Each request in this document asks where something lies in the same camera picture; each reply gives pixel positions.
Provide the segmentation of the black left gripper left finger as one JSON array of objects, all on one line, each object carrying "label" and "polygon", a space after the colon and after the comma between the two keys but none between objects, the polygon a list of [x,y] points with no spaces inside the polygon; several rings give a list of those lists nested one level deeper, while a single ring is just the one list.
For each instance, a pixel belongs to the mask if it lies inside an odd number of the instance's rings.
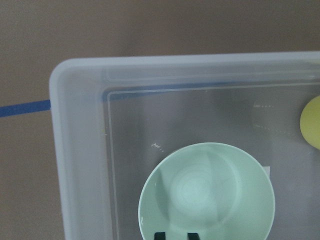
[{"label": "black left gripper left finger", "polygon": [[165,232],[155,232],[153,239],[154,240],[166,240],[166,233]]}]

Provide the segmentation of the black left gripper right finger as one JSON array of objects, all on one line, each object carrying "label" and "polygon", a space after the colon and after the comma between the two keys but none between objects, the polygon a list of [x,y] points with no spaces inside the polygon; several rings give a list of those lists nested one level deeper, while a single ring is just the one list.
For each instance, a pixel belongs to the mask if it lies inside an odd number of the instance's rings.
[{"label": "black left gripper right finger", "polygon": [[188,240],[200,240],[200,236],[196,232],[188,232],[187,233],[187,239]]}]

